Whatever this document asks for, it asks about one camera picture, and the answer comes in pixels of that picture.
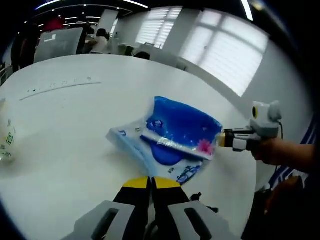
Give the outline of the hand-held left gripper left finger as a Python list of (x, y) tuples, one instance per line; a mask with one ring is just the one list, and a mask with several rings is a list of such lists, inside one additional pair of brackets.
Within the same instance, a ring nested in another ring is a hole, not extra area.
[(114, 200), (103, 201), (79, 218), (68, 240), (142, 240), (151, 196), (148, 176), (127, 181)]

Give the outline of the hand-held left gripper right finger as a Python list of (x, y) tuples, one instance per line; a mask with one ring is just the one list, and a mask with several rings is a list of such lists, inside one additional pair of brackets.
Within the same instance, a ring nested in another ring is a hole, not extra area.
[(162, 240), (238, 240), (228, 222), (198, 200), (190, 200), (181, 185), (152, 178), (155, 222)]

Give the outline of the person's right hand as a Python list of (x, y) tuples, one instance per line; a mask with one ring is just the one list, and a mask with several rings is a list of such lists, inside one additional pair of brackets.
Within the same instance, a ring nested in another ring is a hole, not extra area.
[(262, 161), (264, 164), (277, 165), (277, 143), (278, 138), (271, 138), (261, 141), (252, 151), (251, 154), (256, 161)]

